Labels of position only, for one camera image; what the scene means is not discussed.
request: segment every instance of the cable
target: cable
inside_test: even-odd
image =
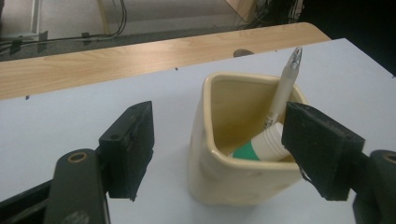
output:
[[[245,29],[287,24],[296,18],[298,0],[265,1],[265,7],[255,14],[255,20],[246,25]]]
[[[75,37],[65,37],[65,38],[56,38],[56,39],[50,39],[50,40],[37,40],[37,41],[21,41],[19,47],[27,47],[27,46],[32,46],[32,45],[39,45],[39,44],[48,44],[48,43],[55,43],[55,42],[64,42],[64,41],[100,41],[100,40],[107,40],[114,38],[118,35],[120,35],[126,26],[127,23],[127,10],[126,6],[124,3],[124,0],[120,0],[120,5],[121,5],[121,24],[119,26],[119,29],[110,35],[106,34],[100,34],[100,35],[88,35],[88,36],[75,36]],[[12,46],[15,42],[13,41],[8,41],[7,43],[1,43],[0,46],[5,46],[9,45],[8,47],[4,47],[0,49],[0,56],[7,54],[11,52]]]
[[[292,9],[289,13],[289,22],[297,22],[298,20],[298,14],[297,14],[297,7],[298,7],[298,0],[293,0],[293,6]]]

